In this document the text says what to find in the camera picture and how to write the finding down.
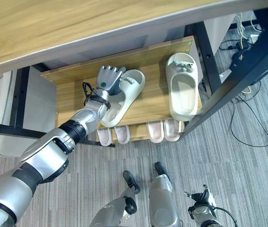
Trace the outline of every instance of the white cable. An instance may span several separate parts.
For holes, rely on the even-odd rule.
[[[252,27],[253,27],[253,29],[254,29],[255,31],[257,31],[257,32],[262,32],[262,31],[260,31],[260,30],[258,30],[258,29],[256,29],[256,28],[254,27],[254,25],[253,25],[253,23],[252,23],[252,18],[253,18],[253,11],[252,11],[252,13],[251,13],[251,19],[250,19],[251,25],[252,25]]]
[[[243,35],[243,33],[244,33],[244,31],[245,31],[245,28],[244,28],[244,26],[243,26],[242,23],[241,23],[241,20],[242,20],[242,13],[240,13],[240,14],[241,14],[241,17],[240,17],[239,15],[236,15],[236,16],[235,16],[235,21],[236,21],[236,24],[237,24],[237,33],[238,33],[240,36],[242,36],[243,38],[248,39],[247,37],[245,37],[245,36]]]

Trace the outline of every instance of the floor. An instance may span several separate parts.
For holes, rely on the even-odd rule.
[[[238,38],[237,33],[229,31],[226,39],[230,38]],[[231,53],[216,54],[220,72],[230,63]],[[256,90],[257,85],[252,87],[252,93]],[[268,75],[249,104],[268,130]],[[229,210],[240,227],[268,227],[268,147],[252,148],[236,141],[230,131],[231,115],[232,104],[228,103],[177,142],[153,144],[146,140],[117,144],[116,148],[78,145],[70,154],[67,170],[54,182],[37,188],[18,227],[89,226],[97,211],[126,188],[124,170],[135,175],[141,192],[137,195],[138,212],[122,224],[150,226],[148,190],[156,176],[153,164],[157,161],[169,172],[184,226],[196,225],[187,211],[194,203],[183,192],[201,192],[207,183],[217,205]],[[268,137],[243,103],[236,104],[233,126],[245,142],[268,144]],[[0,157],[0,174],[16,165],[15,158]],[[224,213],[218,211],[218,218],[225,226],[233,226]]]

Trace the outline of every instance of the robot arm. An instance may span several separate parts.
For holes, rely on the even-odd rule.
[[[118,70],[102,66],[97,89],[91,91],[93,95],[87,97],[85,107],[28,147],[18,168],[0,176],[0,226],[14,226],[30,204],[37,186],[53,181],[67,168],[67,155],[81,138],[96,130],[110,107],[109,95],[120,92],[119,79],[124,72],[124,67]]]
[[[203,193],[191,194],[185,192],[188,197],[191,197],[196,202],[194,206],[189,207],[189,214],[199,227],[223,227],[212,209],[212,207],[216,207],[213,194],[208,186],[204,184],[204,187],[205,191]]]

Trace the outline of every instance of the white slipper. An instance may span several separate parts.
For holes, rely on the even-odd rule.
[[[132,102],[142,91],[145,78],[139,70],[126,71],[120,79],[119,87],[121,92],[116,96],[109,96],[111,108],[107,110],[100,123],[105,127],[114,127],[123,118]]]
[[[118,143],[126,144],[130,141],[130,129],[128,125],[114,127]]]
[[[181,122],[175,119],[166,119],[163,122],[164,138],[167,141],[175,142],[180,138]]]
[[[194,59],[186,53],[172,55],[166,65],[170,114],[178,121],[189,121],[198,108],[198,73]]]
[[[97,134],[102,146],[107,147],[112,143],[112,131],[110,128],[97,129]]]
[[[147,122],[147,131],[151,142],[160,143],[163,140],[163,121]]]

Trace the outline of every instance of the wooden shelf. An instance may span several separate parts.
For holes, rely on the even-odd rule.
[[[56,126],[66,122],[83,107],[85,97],[82,82],[88,82],[95,87],[101,65],[125,66],[128,70],[140,70],[146,81],[141,94],[118,125],[129,125],[131,141],[148,139],[146,122],[171,118],[165,75],[166,61],[176,52],[190,53],[192,42],[193,37],[189,36],[43,72],[42,76],[57,85]],[[200,97],[198,108],[201,108]],[[112,136],[113,141],[116,141],[114,130]]]

